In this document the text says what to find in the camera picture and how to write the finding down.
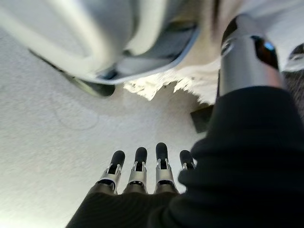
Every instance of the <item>robotic hand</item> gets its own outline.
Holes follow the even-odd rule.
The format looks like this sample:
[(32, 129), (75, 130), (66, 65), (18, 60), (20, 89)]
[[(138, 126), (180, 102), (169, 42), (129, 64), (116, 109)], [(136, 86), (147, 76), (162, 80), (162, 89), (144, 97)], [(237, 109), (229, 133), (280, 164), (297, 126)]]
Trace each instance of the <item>robotic hand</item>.
[[(121, 177), (122, 167), (124, 165), (125, 154), (122, 151), (116, 151), (111, 159), (110, 165), (104, 171), (102, 177), (90, 189), (88, 194), (105, 193), (117, 195), (117, 186)], [(160, 142), (156, 145), (156, 185), (154, 194), (170, 192), (177, 194), (171, 166), (168, 159), (168, 150), (166, 144)], [(194, 169), (195, 164), (189, 151), (180, 152), (180, 161), (183, 169)], [(147, 150), (143, 147), (137, 149), (135, 160), (131, 169), (130, 178), (123, 194), (137, 192), (148, 194), (147, 191)]]

